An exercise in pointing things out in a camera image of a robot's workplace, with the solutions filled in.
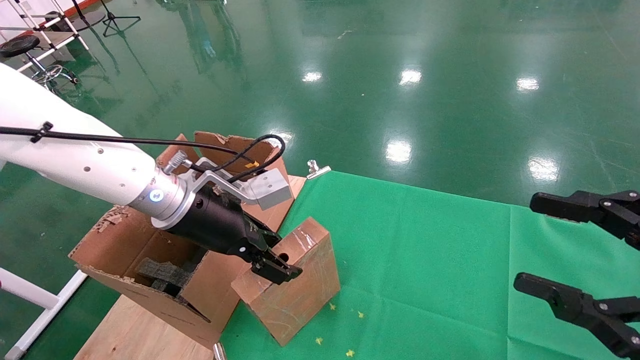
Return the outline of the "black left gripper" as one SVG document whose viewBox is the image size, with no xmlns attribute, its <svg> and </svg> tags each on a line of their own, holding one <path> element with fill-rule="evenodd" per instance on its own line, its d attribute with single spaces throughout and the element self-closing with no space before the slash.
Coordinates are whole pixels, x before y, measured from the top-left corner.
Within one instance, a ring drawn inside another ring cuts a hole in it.
<svg viewBox="0 0 640 360">
<path fill-rule="evenodd" d="M 229 194 L 197 193 L 170 233 L 215 253 L 251 262 L 251 271 L 276 285 L 295 280 L 303 269 L 290 265 L 272 248 L 282 237 L 245 212 Z"/>
</svg>

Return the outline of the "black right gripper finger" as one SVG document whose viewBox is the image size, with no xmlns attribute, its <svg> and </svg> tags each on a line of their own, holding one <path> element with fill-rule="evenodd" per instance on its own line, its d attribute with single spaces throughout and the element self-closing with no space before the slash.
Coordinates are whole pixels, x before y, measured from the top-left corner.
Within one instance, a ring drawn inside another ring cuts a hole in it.
<svg viewBox="0 0 640 360">
<path fill-rule="evenodd" d="M 556 319 L 589 331 L 618 358 L 640 358 L 639 331 L 630 326 L 640 318 L 637 296 L 597 300 L 576 287 L 526 272 L 516 274 L 513 287 L 546 301 Z"/>
<path fill-rule="evenodd" d="M 593 223 L 632 248 L 640 249 L 640 194 L 627 190 L 612 194 L 576 191 L 570 196 L 535 193 L 530 209 L 575 223 Z"/>
</svg>

